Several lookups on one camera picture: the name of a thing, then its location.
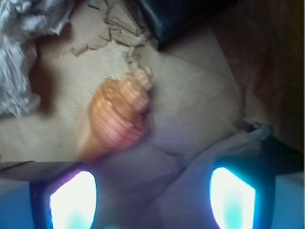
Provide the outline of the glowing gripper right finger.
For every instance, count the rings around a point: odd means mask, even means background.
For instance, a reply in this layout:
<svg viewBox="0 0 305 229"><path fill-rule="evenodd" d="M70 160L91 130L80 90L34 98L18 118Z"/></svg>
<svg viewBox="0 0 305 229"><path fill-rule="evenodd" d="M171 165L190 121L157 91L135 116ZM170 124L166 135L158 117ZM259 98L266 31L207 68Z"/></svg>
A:
<svg viewBox="0 0 305 229"><path fill-rule="evenodd" d="M221 229L303 229L304 156L223 156L213 168L210 205Z"/></svg>

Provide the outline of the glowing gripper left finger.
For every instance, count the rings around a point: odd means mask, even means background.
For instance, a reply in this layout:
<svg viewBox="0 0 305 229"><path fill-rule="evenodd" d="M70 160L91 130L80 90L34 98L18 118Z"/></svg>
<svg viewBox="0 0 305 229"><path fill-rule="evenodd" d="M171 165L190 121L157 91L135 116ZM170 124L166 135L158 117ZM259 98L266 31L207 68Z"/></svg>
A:
<svg viewBox="0 0 305 229"><path fill-rule="evenodd" d="M2 229L90 229L97 185L83 162L2 162Z"/></svg>

